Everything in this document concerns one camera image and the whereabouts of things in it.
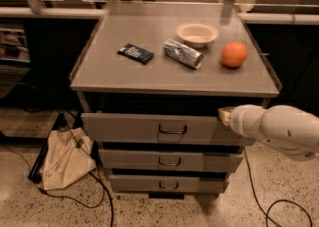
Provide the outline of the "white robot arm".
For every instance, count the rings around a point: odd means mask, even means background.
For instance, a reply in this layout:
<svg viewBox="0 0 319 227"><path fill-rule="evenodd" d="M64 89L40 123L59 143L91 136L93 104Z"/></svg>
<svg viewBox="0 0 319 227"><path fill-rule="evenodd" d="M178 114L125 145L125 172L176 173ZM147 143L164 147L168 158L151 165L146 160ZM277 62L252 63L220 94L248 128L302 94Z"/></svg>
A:
<svg viewBox="0 0 319 227"><path fill-rule="evenodd" d="M262 142L294 161L309 161L319 153L319 118L299 108L278 105L269 109L240 105L218 109L233 132Z"/></svg>

